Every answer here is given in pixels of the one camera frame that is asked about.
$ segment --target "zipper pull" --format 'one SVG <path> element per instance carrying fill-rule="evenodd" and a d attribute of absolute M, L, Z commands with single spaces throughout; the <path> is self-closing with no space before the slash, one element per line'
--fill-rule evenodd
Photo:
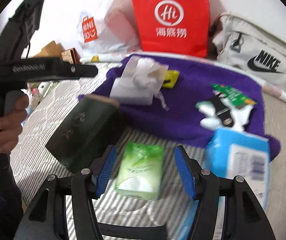
<path fill-rule="evenodd" d="M 237 53 L 240 53 L 240 51 L 241 51 L 241 44 L 240 44 L 241 37 L 242 37 L 242 33 L 239 33 L 238 38 L 236 40 L 232 41 L 232 43 L 230 45 L 230 49 L 237 52 Z"/>

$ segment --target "finger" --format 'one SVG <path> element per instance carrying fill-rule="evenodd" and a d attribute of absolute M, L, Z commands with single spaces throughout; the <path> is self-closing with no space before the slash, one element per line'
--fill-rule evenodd
<path fill-rule="evenodd" d="M 0 147 L 0 153 L 5 153 L 5 154 L 10 154 L 11 151 L 15 148 L 15 146 L 18 143 L 18 137 L 15 138 L 14 140 L 2 145 Z"/>
<path fill-rule="evenodd" d="M 28 95 L 25 94 L 16 100 L 15 110 L 16 111 L 22 111 L 28 107 L 29 103 L 30 103 L 30 101 L 29 101 Z"/>
<path fill-rule="evenodd" d="M 21 125 L 27 118 L 26 110 L 22 111 L 13 111 L 10 114 L 0 117 L 0 130 L 10 130 L 16 128 L 18 125 Z"/>
<path fill-rule="evenodd" d="M 4 130 L 0 132 L 0 147 L 7 144 L 10 141 L 13 141 L 20 135 L 22 132 L 22 126 L 19 125 L 13 130 Z"/>

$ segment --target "label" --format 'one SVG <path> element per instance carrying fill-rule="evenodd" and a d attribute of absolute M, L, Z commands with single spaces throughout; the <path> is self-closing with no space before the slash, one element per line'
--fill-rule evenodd
<path fill-rule="evenodd" d="M 34 71 L 34 70 L 45 70 L 45 64 L 14 66 L 12 68 L 12 70 L 13 70 L 14 73 L 26 72 L 26 71 Z"/>
<path fill-rule="evenodd" d="M 98 32 L 94 23 L 94 18 L 88 16 L 83 18 L 82 29 L 84 35 L 84 43 L 96 40 L 98 38 Z"/>
<path fill-rule="evenodd" d="M 174 0 L 163 0 L 154 9 L 155 19 L 165 27 L 155 29 L 157 37 L 186 38 L 186 28 L 173 28 L 184 18 L 183 7 Z"/>
<path fill-rule="evenodd" d="M 264 207 L 268 193 L 268 165 L 269 157 L 266 152 L 232 144 L 225 177 L 228 179 L 233 179 L 238 175 L 244 177 L 259 203 Z M 224 199 L 224 197 L 220 197 L 219 200 L 213 240 L 221 240 L 224 222 Z"/>
<path fill-rule="evenodd" d="M 234 106 L 239 106 L 242 104 L 247 105 L 256 105 L 257 102 L 253 101 L 251 98 L 247 97 L 245 94 L 243 94 L 241 91 L 237 90 L 236 88 L 225 86 L 225 85 L 211 85 L 215 90 L 223 93 L 227 96 L 227 98 L 230 100 L 230 102 Z"/>

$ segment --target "yellow object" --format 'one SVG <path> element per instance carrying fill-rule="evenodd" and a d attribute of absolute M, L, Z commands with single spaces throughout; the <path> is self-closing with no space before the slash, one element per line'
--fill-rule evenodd
<path fill-rule="evenodd" d="M 100 62 L 99 56 L 98 55 L 93 56 L 91 62 Z"/>
<path fill-rule="evenodd" d="M 163 88 L 173 88 L 176 81 L 178 80 L 180 76 L 180 72 L 177 70 L 168 70 L 166 72 L 166 76 L 163 82 L 162 87 Z"/>

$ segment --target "blue gripper pad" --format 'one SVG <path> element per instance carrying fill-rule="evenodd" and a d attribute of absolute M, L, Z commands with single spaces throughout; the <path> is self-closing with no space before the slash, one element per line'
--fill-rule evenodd
<path fill-rule="evenodd" d="M 181 177 L 185 193 L 189 195 L 190 199 L 195 200 L 196 193 L 194 189 L 194 177 L 192 175 L 189 166 L 187 165 L 186 158 L 189 159 L 187 153 L 185 151 L 181 152 L 180 148 L 176 147 L 174 153 L 174 159 L 176 167 L 178 168 Z"/>
<path fill-rule="evenodd" d="M 97 189 L 95 192 L 97 198 L 99 198 L 106 190 L 115 161 L 116 161 L 116 148 L 112 147 L 103 165 L 101 172 L 98 174 Z"/>

